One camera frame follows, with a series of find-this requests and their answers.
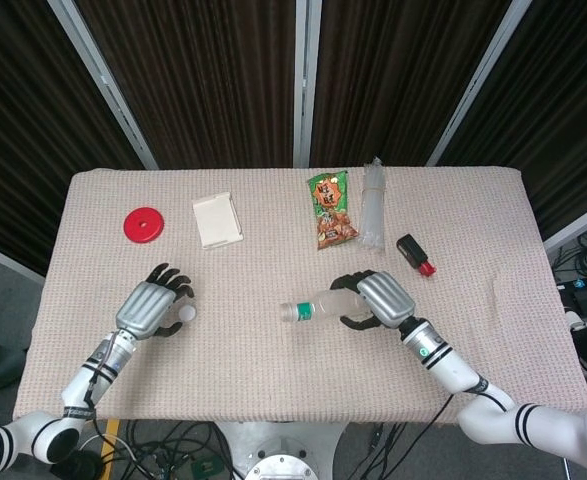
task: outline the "green snack packaging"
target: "green snack packaging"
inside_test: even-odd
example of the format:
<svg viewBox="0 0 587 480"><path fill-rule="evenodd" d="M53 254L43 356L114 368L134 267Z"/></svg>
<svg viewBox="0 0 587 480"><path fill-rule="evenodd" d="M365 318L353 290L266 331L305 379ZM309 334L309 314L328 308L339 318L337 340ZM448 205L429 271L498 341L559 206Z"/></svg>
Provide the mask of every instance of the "green snack packaging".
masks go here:
<svg viewBox="0 0 587 480"><path fill-rule="evenodd" d="M357 237L346 211L348 172L322 173L308 181L317 219L317 248L338 245Z"/></svg>

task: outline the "black curtain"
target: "black curtain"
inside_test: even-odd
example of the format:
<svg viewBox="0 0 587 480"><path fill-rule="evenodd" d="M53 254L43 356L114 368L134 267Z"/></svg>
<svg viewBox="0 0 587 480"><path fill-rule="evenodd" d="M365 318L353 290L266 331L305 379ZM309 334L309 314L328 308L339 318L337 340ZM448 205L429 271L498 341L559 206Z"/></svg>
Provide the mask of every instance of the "black curtain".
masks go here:
<svg viewBox="0 0 587 480"><path fill-rule="evenodd" d="M162 168L290 167L295 0L77 0Z"/></svg>
<svg viewBox="0 0 587 480"><path fill-rule="evenodd" d="M424 165L509 0L324 0L311 165Z"/></svg>
<svg viewBox="0 0 587 480"><path fill-rule="evenodd" d="M73 174L141 163L44 0L0 1L0 252L45 274Z"/></svg>
<svg viewBox="0 0 587 480"><path fill-rule="evenodd" d="M521 170L544 238L587 211L587 2L532 3L439 164Z"/></svg>

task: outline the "plastic bottle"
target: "plastic bottle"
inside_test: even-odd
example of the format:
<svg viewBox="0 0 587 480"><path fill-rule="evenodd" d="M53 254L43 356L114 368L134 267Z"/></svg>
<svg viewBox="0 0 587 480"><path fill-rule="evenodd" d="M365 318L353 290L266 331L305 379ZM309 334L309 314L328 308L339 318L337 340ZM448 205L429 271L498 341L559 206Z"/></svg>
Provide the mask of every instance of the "plastic bottle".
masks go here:
<svg viewBox="0 0 587 480"><path fill-rule="evenodd" d="M370 314L366 301L357 293L341 288L316 293L302 303L283 303L280 305L282 321L321 320L328 317L358 317Z"/></svg>

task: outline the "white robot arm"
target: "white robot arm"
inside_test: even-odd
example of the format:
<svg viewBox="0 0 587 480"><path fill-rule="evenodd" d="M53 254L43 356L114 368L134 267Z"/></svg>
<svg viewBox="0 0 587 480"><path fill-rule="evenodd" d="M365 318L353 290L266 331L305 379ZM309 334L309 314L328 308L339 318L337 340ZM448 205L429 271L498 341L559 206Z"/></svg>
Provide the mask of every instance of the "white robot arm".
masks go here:
<svg viewBox="0 0 587 480"><path fill-rule="evenodd" d="M514 402L475 372L430 322L413 316L415 303L388 273L373 273L357 288L381 324L400 330L402 343L449 393L477 395L458 415L469 438L481 444L521 443L587 468L587 411L570 415Z"/></svg>
<svg viewBox="0 0 587 480"><path fill-rule="evenodd" d="M19 453L45 463L64 460L74 449L87 420L95 418L95 405L129 361L139 340L176 333L181 323L160 324L171 305L183 295L193 297L188 277L177 269L159 265L141 282L116 315L117 330L108 334L84 362L62 392L62 418L33 412L0 427L0 472L10 467Z"/></svg>

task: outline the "beige tablecloth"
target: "beige tablecloth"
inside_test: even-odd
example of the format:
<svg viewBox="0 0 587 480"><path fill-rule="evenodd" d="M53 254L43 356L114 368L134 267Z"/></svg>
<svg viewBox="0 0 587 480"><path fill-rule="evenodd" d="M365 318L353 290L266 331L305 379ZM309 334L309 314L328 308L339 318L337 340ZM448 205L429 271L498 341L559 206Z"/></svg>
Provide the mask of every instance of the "beige tablecloth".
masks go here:
<svg viewBox="0 0 587 480"><path fill-rule="evenodd" d="M349 169L359 225L363 170ZM576 411L587 388L519 172L387 168L386 253L350 242L316 250L306 180L320 170L206 170L76 175L33 331L15 416L61 414L60 392L115 326L139 281L168 261L190 275L198 317L140 343L98 405L100 417L426 421L447 394L384 328L284 324L302 301L358 270L387 270L466 360L516 401ZM202 250L192 201L230 191L244 241ZM162 235L123 234L126 215L158 209ZM438 267L421 277L395 241L412 233ZM171 311L177 315L177 309ZM453 421L470 395L456 397Z"/></svg>

